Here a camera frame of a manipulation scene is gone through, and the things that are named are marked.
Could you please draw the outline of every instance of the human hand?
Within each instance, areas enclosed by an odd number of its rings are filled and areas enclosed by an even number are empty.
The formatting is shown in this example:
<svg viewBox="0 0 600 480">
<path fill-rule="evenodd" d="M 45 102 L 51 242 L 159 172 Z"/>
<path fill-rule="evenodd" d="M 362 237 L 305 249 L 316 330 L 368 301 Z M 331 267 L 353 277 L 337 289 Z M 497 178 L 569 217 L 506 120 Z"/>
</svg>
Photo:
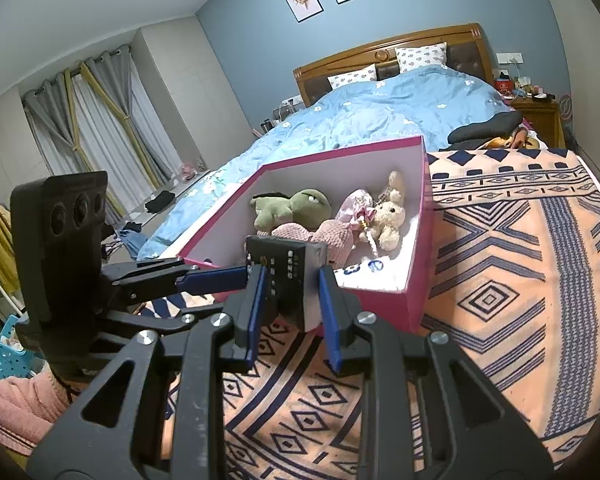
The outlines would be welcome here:
<svg viewBox="0 0 600 480">
<path fill-rule="evenodd" d="M 526 144 L 526 137 L 528 136 L 528 133 L 529 132 L 526 130 L 526 128 L 519 128 L 513 136 L 510 148 L 512 150 L 516 150 L 518 148 L 524 148 L 525 144 Z"/>
</svg>

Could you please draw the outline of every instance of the curtain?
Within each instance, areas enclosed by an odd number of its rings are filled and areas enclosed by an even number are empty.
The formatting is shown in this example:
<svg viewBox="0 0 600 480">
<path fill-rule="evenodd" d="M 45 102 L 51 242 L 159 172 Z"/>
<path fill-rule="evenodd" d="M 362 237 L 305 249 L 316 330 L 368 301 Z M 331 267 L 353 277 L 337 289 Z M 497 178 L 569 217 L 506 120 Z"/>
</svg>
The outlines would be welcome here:
<svg viewBox="0 0 600 480">
<path fill-rule="evenodd" d="M 74 77 L 75 112 L 88 157 L 109 174 L 109 187 L 127 212 L 154 192 L 122 124 L 82 75 Z"/>
<path fill-rule="evenodd" d="M 129 46 L 120 46 L 115 54 L 111 56 L 104 52 L 98 62 L 90 58 L 80 63 L 80 73 L 122 124 L 149 181 L 157 189 L 168 182 L 173 174 L 133 120 Z"/>
<path fill-rule="evenodd" d="M 56 75 L 55 84 L 46 80 L 42 91 L 27 92 L 24 108 L 40 153 L 53 174 L 94 171 L 93 164 L 80 144 L 75 119 L 74 94 L 68 70 Z M 106 218 L 109 224 L 124 216 L 115 193 L 107 191 Z"/>
<path fill-rule="evenodd" d="M 160 122 L 149 96 L 142 86 L 138 69 L 133 59 L 131 60 L 131 119 L 142 132 L 146 143 L 160 156 L 169 168 L 170 175 L 180 172 L 182 160 L 173 147 L 173 143 Z"/>
</svg>

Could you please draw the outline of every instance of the blue wall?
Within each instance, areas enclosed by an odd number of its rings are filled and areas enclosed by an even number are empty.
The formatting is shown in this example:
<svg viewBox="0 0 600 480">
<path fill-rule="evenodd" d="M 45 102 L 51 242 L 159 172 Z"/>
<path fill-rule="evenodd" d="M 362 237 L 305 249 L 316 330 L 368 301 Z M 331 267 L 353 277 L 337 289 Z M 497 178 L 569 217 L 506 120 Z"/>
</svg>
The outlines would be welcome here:
<svg viewBox="0 0 600 480">
<path fill-rule="evenodd" d="M 478 22 L 492 52 L 521 52 L 522 75 L 556 95 L 570 91 L 564 47 L 549 0 L 320 0 L 297 23 L 285 0 L 209 0 L 200 23 L 251 126 L 299 93 L 293 70 L 397 34 Z"/>
</svg>

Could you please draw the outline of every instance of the gray curtain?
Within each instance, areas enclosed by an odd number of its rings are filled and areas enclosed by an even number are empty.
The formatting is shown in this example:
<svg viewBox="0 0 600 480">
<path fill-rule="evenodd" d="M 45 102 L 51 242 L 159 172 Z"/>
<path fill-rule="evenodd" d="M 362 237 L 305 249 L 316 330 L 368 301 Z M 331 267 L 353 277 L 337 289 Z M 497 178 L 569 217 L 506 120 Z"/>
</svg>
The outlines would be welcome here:
<svg viewBox="0 0 600 480">
<path fill-rule="evenodd" d="M 74 129 L 69 108 L 69 97 L 66 92 L 64 73 L 59 72 L 56 75 L 54 84 L 46 80 L 42 84 L 42 91 L 29 91 L 24 95 L 24 107 L 27 119 L 35 121 L 36 125 L 30 124 L 31 132 L 36 139 L 38 148 L 40 148 L 40 139 L 38 135 L 42 129 L 46 132 L 59 153 L 71 160 L 70 166 L 74 168 L 75 173 L 86 173 L 93 171 L 80 148 L 79 134 Z M 110 225 L 115 225 L 122 220 L 122 216 L 106 201 L 106 219 Z"/>
<path fill-rule="evenodd" d="M 113 56 L 108 52 L 103 52 L 97 61 L 90 58 L 85 63 L 107 96 L 128 117 L 131 117 L 131 52 L 129 46 L 120 46 Z M 171 179 L 173 171 L 150 146 L 144 133 L 135 124 L 133 118 L 130 122 L 138 138 L 140 148 L 156 178 L 161 185 L 166 184 Z"/>
</svg>

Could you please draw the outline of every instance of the peach and navy blanket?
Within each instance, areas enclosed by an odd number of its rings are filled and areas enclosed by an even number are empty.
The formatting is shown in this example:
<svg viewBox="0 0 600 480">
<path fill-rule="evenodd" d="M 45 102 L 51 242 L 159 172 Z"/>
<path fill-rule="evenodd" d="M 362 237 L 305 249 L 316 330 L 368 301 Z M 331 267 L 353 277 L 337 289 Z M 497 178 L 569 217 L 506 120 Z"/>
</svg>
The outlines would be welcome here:
<svg viewBox="0 0 600 480">
<path fill-rule="evenodd" d="M 600 192 L 564 150 L 443 152 L 429 163 L 436 210 L 422 333 L 449 333 L 559 465 L 600 411 Z M 143 314 L 209 301 L 175 296 Z M 224 377 L 230 478 L 355 478 L 361 386 L 334 377 L 321 338 L 264 327 L 253 370 Z M 167 418 L 176 398 L 174 386 Z M 418 415 L 407 431 L 421 454 Z"/>
</svg>

